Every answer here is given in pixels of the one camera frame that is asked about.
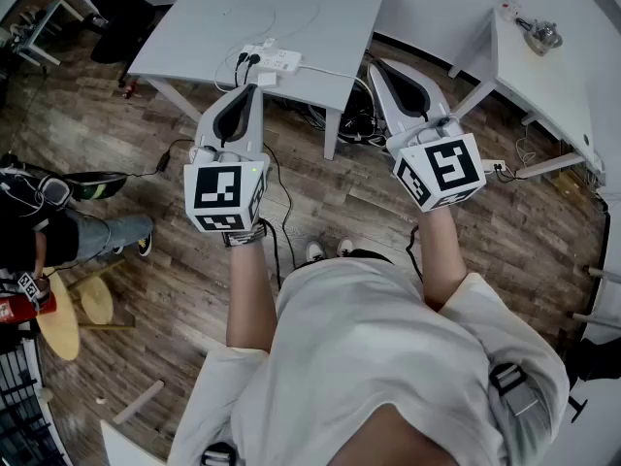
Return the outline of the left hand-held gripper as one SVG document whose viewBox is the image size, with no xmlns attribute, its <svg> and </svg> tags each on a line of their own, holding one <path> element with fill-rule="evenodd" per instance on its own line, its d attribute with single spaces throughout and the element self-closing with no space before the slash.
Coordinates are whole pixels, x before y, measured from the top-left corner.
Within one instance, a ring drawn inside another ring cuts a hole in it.
<svg viewBox="0 0 621 466">
<path fill-rule="evenodd" d="M 267 187 L 263 91 L 239 86 L 202 115 L 183 168 L 184 205 L 202 233 L 248 231 Z"/>
</svg>

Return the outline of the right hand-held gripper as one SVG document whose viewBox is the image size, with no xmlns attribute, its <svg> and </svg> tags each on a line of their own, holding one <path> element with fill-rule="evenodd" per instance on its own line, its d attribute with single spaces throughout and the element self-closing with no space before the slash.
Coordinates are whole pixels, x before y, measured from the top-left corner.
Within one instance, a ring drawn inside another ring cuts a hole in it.
<svg viewBox="0 0 621 466">
<path fill-rule="evenodd" d="M 450 108 L 433 80 L 387 58 L 372 61 L 367 77 L 393 136 L 386 143 L 395 160 L 392 173 L 420 212 L 466 201 L 486 185 L 474 134 L 447 116 Z"/>
</svg>

